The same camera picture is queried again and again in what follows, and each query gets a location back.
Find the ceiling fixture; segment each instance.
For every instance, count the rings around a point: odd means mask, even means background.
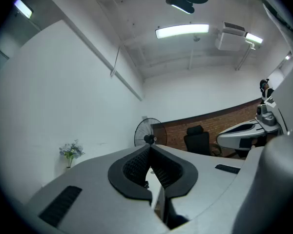
[[[194,12],[193,3],[186,0],[166,0],[166,3],[187,14],[192,14]]]
[[[207,33],[208,24],[186,24],[155,30],[158,39],[191,33]]]
[[[261,38],[259,38],[257,36],[254,36],[254,35],[252,35],[250,33],[247,33],[246,39],[251,40],[251,41],[256,41],[258,43],[262,43],[263,42],[263,40]]]
[[[229,22],[223,22],[221,32],[215,40],[219,50],[239,51],[245,44],[245,28]]]
[[[21,11],[27,18],[30,18],[32,15],[31,9],[29,9],[21,0],[16,0],[14,5],[19,11]]]
[[[251,41],[248,41],[248,40],[245,40],[245,42],[247,42],[248,44],[251,45],[251,46],[250,46],[251,49],[256,50],[256,49],[255,49],[255,44],[254,44],[254,42],[251,42]]]

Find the office chair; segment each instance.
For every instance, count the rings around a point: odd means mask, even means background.
[[[222,156],[221,147],[217,144],[209,143],[209,133],[204,132],[204,129],[201,125],[196,127],[190,127],[187,129],[187,135],[184,136],[184,141],[187,146],[188,152],[212,156]],[[219,153],[216,153],[211,150],[211,148],[216,148],[219,150]]]

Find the brick wall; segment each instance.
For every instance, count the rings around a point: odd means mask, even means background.
[[[260,102],[261,99],[257,99],[210,114],[165,122],[163,124],[167,132],[167,146],[186,151],[184,136],[187,135],[187,128],[197,125],[201,125],[204,131],[209,132],[210,143],[216,143],[217,135],[223,130],[243,121],[254,119],[257,105]],[[233,150],[223,150],[224,156],[230,152]]]

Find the white wall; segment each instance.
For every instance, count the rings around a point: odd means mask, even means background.
[[[290,47],[284,40],[281,33],[276,34],[276,37],[267,43],[268,52],[263,52],[264,56],[261,57],[260,65],[258,66],[262,79],[266,79],[284,60],[290,51]]]
[[[63,172],[59,147],[78,138],[77,161],[133,146],[141,102],[59,21],[0,72],[0,178],[25,203]]]
[[[280,86],[274,91],[273,99],[275,100],[287,128],[293,131],[293,69],[285,77]]]
[[[270,76],[269,79],[269,86],[274,90],[280,85],[280,83],[284,80],[284,75],[279,68],[275,69]]]
[[[106,61],[108,68],[114,67],[121,41],[96,0],[53,1],[67,16],[68,23],[76,27],[80,37],[84,38],[88,46],[93,47],[95,53]],[[127,58],[124,52],[126,52],[125,49],[119,53],[119,58]],[[142,99],[144,97],[143,82],[134,64],[118,68],[118,70],[119,78],[133,89],[138,98]]]
[[[0,50],[9,58],[11,58],[22,46],[16,39],[6,30],[0,30]]]
[[[193,68],[145,81],[143,112],[161,122],[198,116],[261,97],[257,70]]]
[[[284,77],[286,77],[291,72],[292,69],[293,69],[293,58],[290,58],[289,60],[285,61],[282,67],[280,68]]]

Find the standing fan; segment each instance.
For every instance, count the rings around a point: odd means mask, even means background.
[[[154,118],[146,118],[140,122],[135,131],[135,146],[145,144],[167,144],[167,134],[164,125]]]

